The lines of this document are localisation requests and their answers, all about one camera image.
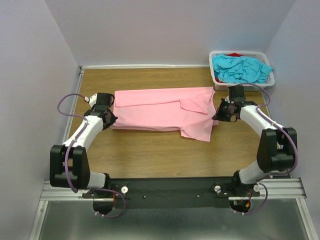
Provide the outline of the pink t shirt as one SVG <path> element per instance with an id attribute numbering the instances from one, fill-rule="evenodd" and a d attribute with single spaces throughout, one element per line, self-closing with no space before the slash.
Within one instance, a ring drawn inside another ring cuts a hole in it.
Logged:
<path id="1" fill-rule="evenodd" d="M 184 138 L 210 142 L 216 113 L 210 87 L 119 90 L 112 125 L 119 130 L 180 131 Z"/>

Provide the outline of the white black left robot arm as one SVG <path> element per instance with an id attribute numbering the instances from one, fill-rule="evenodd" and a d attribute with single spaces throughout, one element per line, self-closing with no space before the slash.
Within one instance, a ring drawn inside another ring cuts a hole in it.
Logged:
<path id="1" fill-rule="evenodd" d="M 66 113 L 60 109 L 63 101 L 71 96 L 77 96 L 89 104 L 89 109 L 83 115 Z M 114 102 L 113 94 L 102 92 L 91 97 L 71 93 L 59 101 L 57 111 L 60 114 L 81 118 L 82 122 L 68 140 L 61 145 L 53 145 L 50 149 L 49 182 L 52 187 L 68 188 L 74 193 L 93 189 L 101 198 L 110 194 L 109 174 L 90 170 L 87 151 L 96 136 L 118 119 L 111 110 Z"/>

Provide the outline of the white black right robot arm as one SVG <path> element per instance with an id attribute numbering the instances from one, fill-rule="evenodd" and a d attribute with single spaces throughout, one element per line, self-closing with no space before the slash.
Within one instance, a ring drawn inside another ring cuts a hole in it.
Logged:
<path id="1" fill-rule="evenodd" d="M 248 167 L 236 171 L 228 186 L 236 196 L 245 194 L 269 174 L 289 175 L 298 164 L 297 132 L 284 127 L 267 116 L 261 106 L 245 97 L 242 84 L 228 88 L 228 96 L 221 99 L 215 121 L 231 122 L 241 120 L 247 123 L 260 137 L 256 160 Z"/>

